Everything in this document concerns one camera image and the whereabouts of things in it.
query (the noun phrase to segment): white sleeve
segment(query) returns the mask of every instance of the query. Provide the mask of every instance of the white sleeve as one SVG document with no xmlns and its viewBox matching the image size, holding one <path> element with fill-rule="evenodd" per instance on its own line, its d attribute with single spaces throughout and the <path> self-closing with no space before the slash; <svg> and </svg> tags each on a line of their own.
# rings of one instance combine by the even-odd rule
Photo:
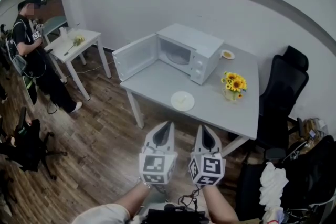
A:
<svg viewBox="0 0 336 224">
<path fill-rule="evenodd" d="M 72 224 L 124 224 L 130 213 L 121 205 L 108 204 L 93 207 L 80 214 Z"/>
</svg>

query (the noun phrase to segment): baseboard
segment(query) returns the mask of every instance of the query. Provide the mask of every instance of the baseboard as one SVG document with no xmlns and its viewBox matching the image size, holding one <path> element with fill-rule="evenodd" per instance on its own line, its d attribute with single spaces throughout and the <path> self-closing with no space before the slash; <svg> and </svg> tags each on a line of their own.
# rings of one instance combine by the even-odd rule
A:
<svg viewBox="0 0 336 224">
<path fill-rule="evenodd" d="M 114 52 L 114 50 L 109 49 L 109 48 L 105 48 L 105 47 L 103 47 L 103 49 L 104 49 L 104 51 L 109 52 L 109 53 Z"/>
</svg>

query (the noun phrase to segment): white shoe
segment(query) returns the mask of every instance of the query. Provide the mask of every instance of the white shoe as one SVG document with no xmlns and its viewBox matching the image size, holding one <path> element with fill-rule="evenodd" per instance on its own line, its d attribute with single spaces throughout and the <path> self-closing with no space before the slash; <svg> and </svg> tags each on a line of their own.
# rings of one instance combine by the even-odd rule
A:
<svg viewBox="0 0 336 224">
<path fill-rule="evenodd" d="M 7 96 L 7 94 L 6 94 L 6 99 L 1 100 L 1 104 L 4 104 L 7 100 L 8 100 L 8 96 Z"/>
<path fill-rule="evenodd" d="M 82 102 L 77 102 L 76 107 L 74 110 L 72 110 L 70 113 L 74 113 L 77 110 L 79 110 L 82 107 L 83 103 Z"/>
</svg>

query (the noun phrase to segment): white microwave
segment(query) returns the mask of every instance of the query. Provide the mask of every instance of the white microwave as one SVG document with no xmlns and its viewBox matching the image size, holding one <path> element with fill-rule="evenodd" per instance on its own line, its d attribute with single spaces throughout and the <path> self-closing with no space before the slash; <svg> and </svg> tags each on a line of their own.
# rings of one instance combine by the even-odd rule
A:
<svg viewBox="0 0 336 224">
<path fill-rule="evenodd" d="M 202 85 L 217 67 L 223 43 L 223 40 L 201 31 L 173 24 L 112 54 L 121 81 L 161 60 Z"/>
</svg>

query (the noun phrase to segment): microwave door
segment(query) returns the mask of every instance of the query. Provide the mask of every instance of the microwave door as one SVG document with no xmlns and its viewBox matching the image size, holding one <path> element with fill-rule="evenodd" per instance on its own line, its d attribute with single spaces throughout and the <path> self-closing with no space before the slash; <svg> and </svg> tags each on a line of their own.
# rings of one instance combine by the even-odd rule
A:
<svg viewBox="0 0 336 224">
<path fill-rule="evenodd" d="M 121 81 L 150 66 L 158 59 L 157 43 L 157 35 L 151 34 L 112 53 Z"/>
</svg>

